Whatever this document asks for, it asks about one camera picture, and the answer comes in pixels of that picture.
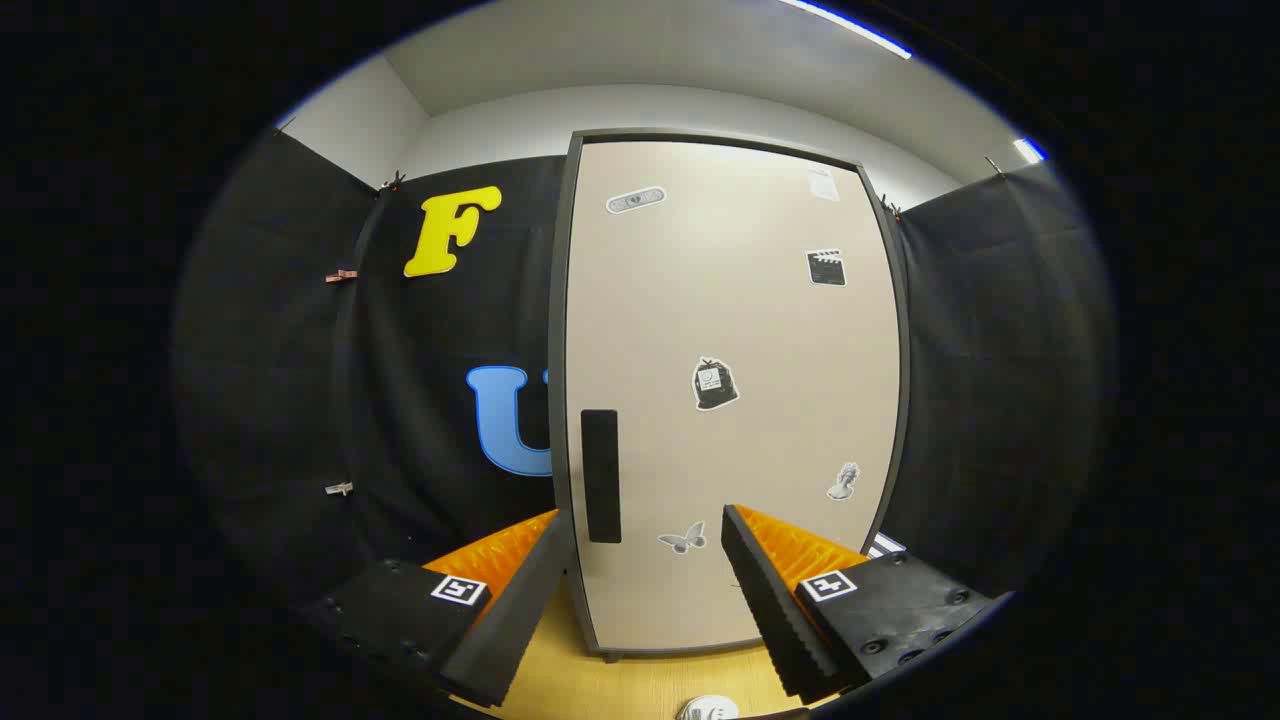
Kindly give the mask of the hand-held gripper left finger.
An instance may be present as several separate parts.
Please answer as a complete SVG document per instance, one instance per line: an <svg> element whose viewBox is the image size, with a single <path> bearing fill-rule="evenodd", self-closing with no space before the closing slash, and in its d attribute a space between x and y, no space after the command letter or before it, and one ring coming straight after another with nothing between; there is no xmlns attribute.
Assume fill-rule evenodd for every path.
<svg viewBox="0 0 1280 720"><path fill-rule="evenodd" d="M430 562L385 559L300 615L401 685L498 707L561 584L570 530L550 510Z"/></svg>

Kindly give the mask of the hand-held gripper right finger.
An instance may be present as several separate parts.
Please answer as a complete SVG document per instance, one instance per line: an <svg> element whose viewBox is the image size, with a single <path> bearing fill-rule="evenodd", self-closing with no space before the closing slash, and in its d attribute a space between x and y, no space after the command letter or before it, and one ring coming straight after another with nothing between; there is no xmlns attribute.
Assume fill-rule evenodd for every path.
<svg viewBox="0 0 1280 720"><path fill-rule="evenodd" d="M852 552L741 503L721 546L783 689L873 696L965 643L1001 601L906 550Z"/></svg>

